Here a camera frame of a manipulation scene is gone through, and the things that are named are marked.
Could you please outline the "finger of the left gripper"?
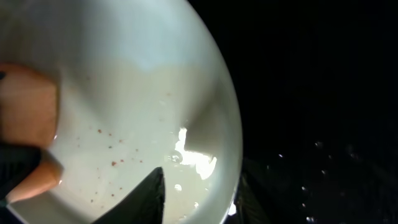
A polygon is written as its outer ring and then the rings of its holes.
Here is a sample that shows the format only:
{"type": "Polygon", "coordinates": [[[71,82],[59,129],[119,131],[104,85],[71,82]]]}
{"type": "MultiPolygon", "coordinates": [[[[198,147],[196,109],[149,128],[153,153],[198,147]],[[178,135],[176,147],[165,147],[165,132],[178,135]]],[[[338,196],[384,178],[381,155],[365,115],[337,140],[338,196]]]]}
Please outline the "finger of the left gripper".
{"type": "Polygon", "coordinates": [[[20,184],[38,165],[41,150],[34,146],[1,143],[1,199],[20,184]]]}

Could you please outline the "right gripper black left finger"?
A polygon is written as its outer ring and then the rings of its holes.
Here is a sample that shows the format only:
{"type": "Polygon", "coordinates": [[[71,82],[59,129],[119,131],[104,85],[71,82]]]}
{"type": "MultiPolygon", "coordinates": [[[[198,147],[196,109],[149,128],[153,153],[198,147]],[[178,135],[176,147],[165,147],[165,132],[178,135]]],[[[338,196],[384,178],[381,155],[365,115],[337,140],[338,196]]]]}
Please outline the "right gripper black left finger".
{"type": "Polygon", "coordinates": [[[162,224],[165,203],[165,180],[156,167],[122,201],[93,224],[162,224]]]}

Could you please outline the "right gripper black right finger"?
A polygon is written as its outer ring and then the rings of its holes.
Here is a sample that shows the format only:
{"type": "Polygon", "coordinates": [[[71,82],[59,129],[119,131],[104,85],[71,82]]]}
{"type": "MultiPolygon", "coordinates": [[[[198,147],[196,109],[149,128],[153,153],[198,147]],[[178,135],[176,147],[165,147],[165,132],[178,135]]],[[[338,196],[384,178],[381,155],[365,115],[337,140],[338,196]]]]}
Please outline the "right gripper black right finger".
{"type": "Polygon", "coordinates": [[[254,177],[253,161],[244,159],[239,177],[239,184],[232,205],[236,213],[229,216],[229,224],[270,224],[260,203],[260,198],[255,195],[250,185],[254,177]]]}

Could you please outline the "yellow green sponge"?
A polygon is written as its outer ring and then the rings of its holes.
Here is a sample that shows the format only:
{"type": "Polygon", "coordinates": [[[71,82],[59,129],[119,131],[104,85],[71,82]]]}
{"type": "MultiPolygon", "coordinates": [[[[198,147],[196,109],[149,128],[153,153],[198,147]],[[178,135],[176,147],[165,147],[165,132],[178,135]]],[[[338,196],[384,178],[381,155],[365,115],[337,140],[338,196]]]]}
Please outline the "yellow green sponge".
{"type": "Polygon", "coordinates": [[[2,206],[35,197],[60,183],[62,167],[47,152],[55,138],[57,109],[53,80],[23,65],[1,64],[1,143],[41,150],[39,165],[1,199],[2,206]]]}

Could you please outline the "mint green plate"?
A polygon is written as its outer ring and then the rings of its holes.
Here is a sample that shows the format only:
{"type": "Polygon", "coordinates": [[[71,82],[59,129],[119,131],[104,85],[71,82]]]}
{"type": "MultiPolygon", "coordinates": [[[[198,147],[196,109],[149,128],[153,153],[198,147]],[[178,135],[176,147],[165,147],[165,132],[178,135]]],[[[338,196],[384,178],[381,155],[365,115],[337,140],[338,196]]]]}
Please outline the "mint green plate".
{"type": "Polygon", "coordinates": [[[223,223],[243,136],[223,56],[187,1],[2,1],[1,61],[59,85],[60,183],[10,205],[23,223],[91,223],[156,167],[164,223],[223,223]]]}

